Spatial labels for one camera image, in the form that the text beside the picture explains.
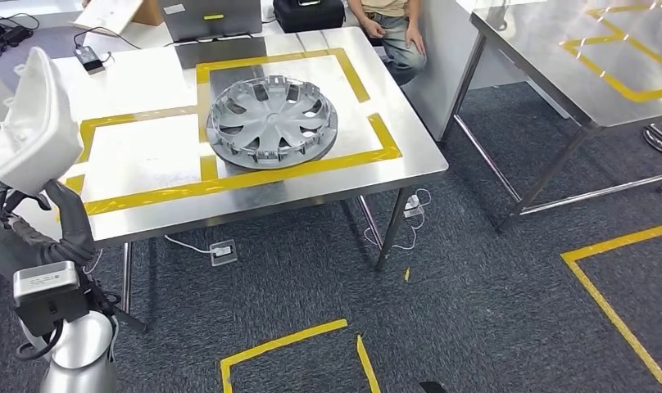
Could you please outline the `person's right hand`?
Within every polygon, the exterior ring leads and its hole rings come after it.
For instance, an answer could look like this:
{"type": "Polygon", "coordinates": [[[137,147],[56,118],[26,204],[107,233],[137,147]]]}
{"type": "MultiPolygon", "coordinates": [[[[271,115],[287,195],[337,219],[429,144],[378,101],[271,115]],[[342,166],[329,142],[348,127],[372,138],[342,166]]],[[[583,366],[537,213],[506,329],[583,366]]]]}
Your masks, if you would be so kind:
{"type": "Polygon", "coordinates": [[[365,13],[361,25],[367,35],[372,39],[381,39],[385,35],[383,27],[374,19],[374,13],[365,13]]]}

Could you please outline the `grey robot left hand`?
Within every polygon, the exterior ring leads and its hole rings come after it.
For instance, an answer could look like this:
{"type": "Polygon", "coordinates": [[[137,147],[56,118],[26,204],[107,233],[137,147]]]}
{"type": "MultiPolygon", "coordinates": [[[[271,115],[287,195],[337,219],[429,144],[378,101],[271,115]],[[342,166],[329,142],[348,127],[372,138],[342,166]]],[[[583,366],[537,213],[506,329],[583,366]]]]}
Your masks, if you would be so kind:
{"type": "Polygon", "coordinates": [[[8,281],[15,272],[45,264],[71,261],[88,263],[97,250],[91,225],[80,196],[57,180],[44,186],[58,208],[62,237],[55,240],[34,228],[13,210],[25,198],[0,180],[0,274],[8,281]]]}

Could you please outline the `person's left hand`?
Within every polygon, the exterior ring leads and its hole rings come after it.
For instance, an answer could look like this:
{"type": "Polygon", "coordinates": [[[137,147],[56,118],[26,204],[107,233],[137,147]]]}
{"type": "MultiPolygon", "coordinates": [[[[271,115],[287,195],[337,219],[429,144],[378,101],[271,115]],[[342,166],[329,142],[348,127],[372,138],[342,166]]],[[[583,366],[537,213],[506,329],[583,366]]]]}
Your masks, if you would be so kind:
{"type": "Polygon", "coordinates": [[[424,39],[416,23],[410,22],[406,29],[406,46],[413,47],[421,56],[426,56],[424,39]]]}

